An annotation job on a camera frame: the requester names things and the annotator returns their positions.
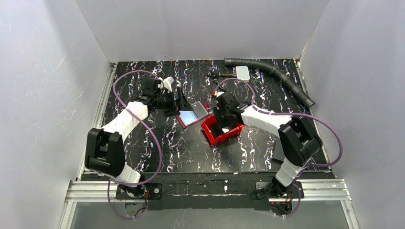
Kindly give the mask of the red plastic bin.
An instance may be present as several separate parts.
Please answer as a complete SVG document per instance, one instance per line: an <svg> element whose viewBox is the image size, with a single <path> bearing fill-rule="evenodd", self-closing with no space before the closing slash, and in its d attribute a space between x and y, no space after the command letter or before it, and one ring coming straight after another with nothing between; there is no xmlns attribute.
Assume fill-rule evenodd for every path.
<svg viewBox="0 0 405 229"><path fill-rule="evenodd" d="M208 116L201 124L203 133L211 146L221 143L231 137L240 135L244 126L244 124L236 123L233 128L220 127L213 114Z"/></svg>

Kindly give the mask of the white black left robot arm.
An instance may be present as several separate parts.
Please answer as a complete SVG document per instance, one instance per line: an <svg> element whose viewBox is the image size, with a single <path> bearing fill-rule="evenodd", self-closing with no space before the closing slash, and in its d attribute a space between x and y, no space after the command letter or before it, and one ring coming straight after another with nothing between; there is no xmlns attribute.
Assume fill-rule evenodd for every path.
<svg viewBox="0 0 405 229"><path fill-rule="evenodd" d="M172 89L173 81L172 77L145 79L139 95L116 118L101 128L92 128L87 135L85 168L127 187L142 184L141 174L126 162L124 142L133 129L138 124L145 125L144 119L157 109L162 110L165 117L192 110L183 90Z"/></svg>

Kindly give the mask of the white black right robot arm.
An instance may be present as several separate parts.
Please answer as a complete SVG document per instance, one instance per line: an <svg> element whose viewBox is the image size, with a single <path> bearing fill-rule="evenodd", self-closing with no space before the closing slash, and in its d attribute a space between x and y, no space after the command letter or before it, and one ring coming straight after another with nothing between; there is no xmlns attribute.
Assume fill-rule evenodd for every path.
<svg viewBox="0 0 405 229"><path fill-rule="evenodd" d="M303 115L278 115L254 105L240 103L230 92L215 92L213 113L221 129L237 124L267 131L280 139L284 160L273 183L289 187L310 159L319 152L323 142L312 122Z"/></svg>

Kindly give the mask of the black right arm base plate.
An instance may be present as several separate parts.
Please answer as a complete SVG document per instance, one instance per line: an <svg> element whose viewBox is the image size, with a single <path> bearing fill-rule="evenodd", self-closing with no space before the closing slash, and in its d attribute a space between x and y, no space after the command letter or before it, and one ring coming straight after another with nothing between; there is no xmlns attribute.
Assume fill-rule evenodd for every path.
<svg viewBox="0 0 405 229"><path fill-rule="evenodd" d="M284 201L292 201L295 198L304 198L302 183L296 181L294 184L284 187L281 184L274 185L272 181L259 181L255 183L255 188L251 193L251 197L256 200L280 198Z"/></svg>

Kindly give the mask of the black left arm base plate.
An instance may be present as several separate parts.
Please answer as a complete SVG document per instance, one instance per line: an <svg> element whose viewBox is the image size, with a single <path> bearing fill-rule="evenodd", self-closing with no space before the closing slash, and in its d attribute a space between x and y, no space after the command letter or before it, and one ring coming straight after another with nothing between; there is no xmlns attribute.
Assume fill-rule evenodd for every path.
<svg viewBox="0 0 405 229"><path fill-rule="evenodd" d="M146 199L159 200L162 197L161 183L146 183L137 187L118 185L116 199Z"/></svg>

